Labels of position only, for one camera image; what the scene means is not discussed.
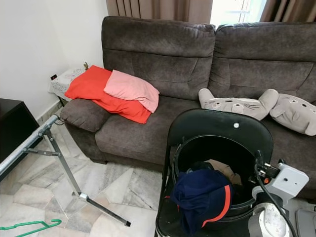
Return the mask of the brown curtain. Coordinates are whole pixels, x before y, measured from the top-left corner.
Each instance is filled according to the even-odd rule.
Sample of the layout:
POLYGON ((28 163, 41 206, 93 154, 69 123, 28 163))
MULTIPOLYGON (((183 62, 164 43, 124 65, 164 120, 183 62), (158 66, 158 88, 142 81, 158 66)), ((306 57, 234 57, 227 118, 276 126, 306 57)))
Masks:
POLYGON ((110 16, 210 23, 213 0, 106 0, 110 16))
POLYGON ((316 0, 266 0, 259 22, 316 22, 316 0))

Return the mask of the side table with lace cloth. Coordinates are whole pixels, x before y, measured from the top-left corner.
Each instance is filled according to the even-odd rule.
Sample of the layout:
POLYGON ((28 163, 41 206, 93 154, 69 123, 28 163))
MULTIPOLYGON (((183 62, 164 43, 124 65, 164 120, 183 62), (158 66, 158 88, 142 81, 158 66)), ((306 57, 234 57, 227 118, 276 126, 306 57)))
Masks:
POLYGON ((83 66, 70 68, 63 73, 57 74, 57 78, 55 80, 51 80, 49 82, 49 93, 54 93, 60 99, 65 101, 70 101, 71 99, 65 96, 66 91, 68 90, 70 84, 76 77, 85 73, 86 70, 83 66))

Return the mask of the navy garment with red trim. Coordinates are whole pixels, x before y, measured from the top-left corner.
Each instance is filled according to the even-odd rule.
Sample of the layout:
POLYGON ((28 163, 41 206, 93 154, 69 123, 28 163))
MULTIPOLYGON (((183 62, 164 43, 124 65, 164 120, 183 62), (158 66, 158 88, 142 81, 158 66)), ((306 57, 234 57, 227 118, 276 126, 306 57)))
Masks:
POLYGON ((180 172, 167 198, 176 203, 182 230, 191 237, 228 214, 233 194, 231 182, 220 171, 198 169, 180 172))

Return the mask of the bright window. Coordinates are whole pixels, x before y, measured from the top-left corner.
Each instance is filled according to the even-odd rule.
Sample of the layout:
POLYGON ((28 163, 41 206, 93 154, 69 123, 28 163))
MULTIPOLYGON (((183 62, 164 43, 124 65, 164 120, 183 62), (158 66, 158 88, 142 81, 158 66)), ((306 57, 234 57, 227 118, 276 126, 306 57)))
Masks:
POLYGON ((260 22, 267 0, 213 0, 210 23, 224 24, 260 22))

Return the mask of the grey cat face cushion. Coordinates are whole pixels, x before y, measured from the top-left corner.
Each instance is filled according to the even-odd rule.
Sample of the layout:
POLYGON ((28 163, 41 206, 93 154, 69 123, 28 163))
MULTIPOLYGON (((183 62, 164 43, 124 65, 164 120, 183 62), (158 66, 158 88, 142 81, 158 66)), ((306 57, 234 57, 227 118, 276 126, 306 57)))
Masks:
POLYGON ((279 93, 275 89, 266 90, 259 99, 249 98, 219 98, 214 97, 207 88, 198 91, 201 108, 215 111, 230 112, 246 115, 256 120, 264 119, 277 104, 279 93))
POLYGON ((316 136, 316 106, 308 101, 280 93, 269 115, 289 129, 303 135, 316 136))

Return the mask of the black round laundry basket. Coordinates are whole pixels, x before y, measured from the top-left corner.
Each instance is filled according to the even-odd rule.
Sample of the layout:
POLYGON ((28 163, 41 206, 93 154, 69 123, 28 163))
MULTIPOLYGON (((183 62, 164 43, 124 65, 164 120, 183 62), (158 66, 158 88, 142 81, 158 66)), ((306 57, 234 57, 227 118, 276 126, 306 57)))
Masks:
POLYGON ((240 176, 241 185, 235 187, 228 216, 248 212, 255 200, 251 190, 256 186, 250 181, 255 156, 243 145, 222 136, 196 136, 179 145, 171 157, 171 178, 176 181, 180 172, 186 172, 195 162, 216 160, 228 165, 240 176))

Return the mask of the black TV console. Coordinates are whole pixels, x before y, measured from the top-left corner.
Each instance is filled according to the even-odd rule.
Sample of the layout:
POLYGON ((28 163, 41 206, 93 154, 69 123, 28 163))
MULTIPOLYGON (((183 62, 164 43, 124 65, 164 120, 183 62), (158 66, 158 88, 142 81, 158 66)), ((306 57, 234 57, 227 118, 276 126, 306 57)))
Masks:
POLYGON ((0 99, 0 160, 22 144, 36 129, 36 122, 25 102, 0 99))

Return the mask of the red pillow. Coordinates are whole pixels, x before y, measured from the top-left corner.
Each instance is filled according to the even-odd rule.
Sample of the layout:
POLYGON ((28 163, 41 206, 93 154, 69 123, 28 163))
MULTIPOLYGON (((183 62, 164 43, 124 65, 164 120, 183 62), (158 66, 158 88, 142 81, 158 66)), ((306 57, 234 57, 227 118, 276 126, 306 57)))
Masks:
POLYGON ((90 66, 85 73, 70 83, 65 96, 70 99, 87 99, 95 102, 109 113, 118 114, 133 122, 146 124, 151 112, 140 102, 120 99, 104 92, 112 74, 113 72, 99 66, 90 66))

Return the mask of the grey-brown fabric sofa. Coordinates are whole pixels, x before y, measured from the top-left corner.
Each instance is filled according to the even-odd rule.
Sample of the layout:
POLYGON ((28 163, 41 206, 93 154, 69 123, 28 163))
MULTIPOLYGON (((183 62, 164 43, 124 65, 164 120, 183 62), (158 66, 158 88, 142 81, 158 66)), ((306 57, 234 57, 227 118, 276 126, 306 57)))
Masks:
POLYGON ((159 91, 146 124, 73 99, 61 118, 93 162, 162 171, 168 128, 199 108, 198 91, 220 98, 257 99, 268 89, 316 105, 316 22, 210 24, 106 16, 102 61, 147 80, 159 91))

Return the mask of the beige garment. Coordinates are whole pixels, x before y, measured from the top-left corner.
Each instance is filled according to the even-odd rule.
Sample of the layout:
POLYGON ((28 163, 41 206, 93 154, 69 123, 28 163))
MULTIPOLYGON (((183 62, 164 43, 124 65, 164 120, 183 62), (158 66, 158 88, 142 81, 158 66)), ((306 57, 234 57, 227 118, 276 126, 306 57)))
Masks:
POLYGON ((206 160, 205 162, 210 164, 212 166, 212 169, 214 169, 215 171, 221 172, 233 185, 243 185, 239 174, 234 172, 229 165, 213 159, 206 160))

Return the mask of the metal clothes rail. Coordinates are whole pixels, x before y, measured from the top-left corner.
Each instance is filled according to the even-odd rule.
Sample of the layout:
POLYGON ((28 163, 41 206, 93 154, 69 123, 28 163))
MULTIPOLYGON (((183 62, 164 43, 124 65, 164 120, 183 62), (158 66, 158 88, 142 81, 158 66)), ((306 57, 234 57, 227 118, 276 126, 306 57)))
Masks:
POLYGON ((50 141, 53 139, 53 136, 50 135, 50 128, 53 124, 56 124, 57 120, 60 120, 57 114, 52 115, 44 124, 41 124, 38 129, 36 129, 27 139, 25 139, 13 152, 11 152, 5 160, 0 164, 0 181, 2 181, 14 168, 13 164, 19 163, 20 157, 23 154, 34 153, 44 156, 60 156, 61 152, 58 148, 56 151, 43 151, 32 148, 36 145, 38 140, 41 140, 44 136, 48 136, 48 139, 45 141, 50 141))

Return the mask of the pink pillow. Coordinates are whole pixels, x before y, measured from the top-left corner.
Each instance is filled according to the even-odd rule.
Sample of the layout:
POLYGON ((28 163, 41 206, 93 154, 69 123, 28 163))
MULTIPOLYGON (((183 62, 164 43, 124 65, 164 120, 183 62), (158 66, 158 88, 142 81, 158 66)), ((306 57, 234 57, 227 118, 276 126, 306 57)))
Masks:
POLYGON ((159 91, 148 81, 113 70, 104 92, 127 101, 138 101, 145 109, 154 113, 158 107, 159 91))

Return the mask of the metal rack end frame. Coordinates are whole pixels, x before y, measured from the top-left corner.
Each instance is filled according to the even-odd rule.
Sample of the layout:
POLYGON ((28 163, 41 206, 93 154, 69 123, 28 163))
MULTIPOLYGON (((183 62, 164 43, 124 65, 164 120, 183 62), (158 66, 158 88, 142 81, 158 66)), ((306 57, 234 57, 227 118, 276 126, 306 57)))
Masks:
MULTIPOLYGON (((84 193, 81 191, 79 184, 77 183, 76 178, 74 177, 74 174, 72 173, 72 169, 70 168, 66 158, 65 158, 65 154, 63 153, 63 151, 61 150, 58 142, 57 142, 57 138, 54 137, 54 134, 52 133, 52 131, 50 131, 50 135, 53 136, 53 139, 51 139, 50 141, 47 141, 50 146, 53 148, 52 151, 56 151, 56 148, 59 149, 59 151, 61 152, 60 156, 54 156, 55 158, 57 158, 59 165, 62 167, 63 171, 65 172, 66 175, 66 179, 68 180, 68 183, 71 185, 71 187, 73 188, 73 192, 72 192, 72 196, 74 196, 75 198, 87 203, 88 205, 98 209, 99 211, 103 212, 104 214, 108 215, 109 217, 115 219, 116 221, 118 221, 119 223, 122 223, 122 225, 129 227, 131 226, 131 222, 127 221, 126 219, 120 217, 120 215, 117 215, 116 213, 112 212, 111 210, 109 210, 108 208, 104 207, 103 205, 97 203, 96 201, 94 201, 93 199, 91 199, 89 197, 88 194, 84 193)), ((48 136, 44 136, 42 138, 43 141, 45 141, 45 139, 48 139, 48 136)))

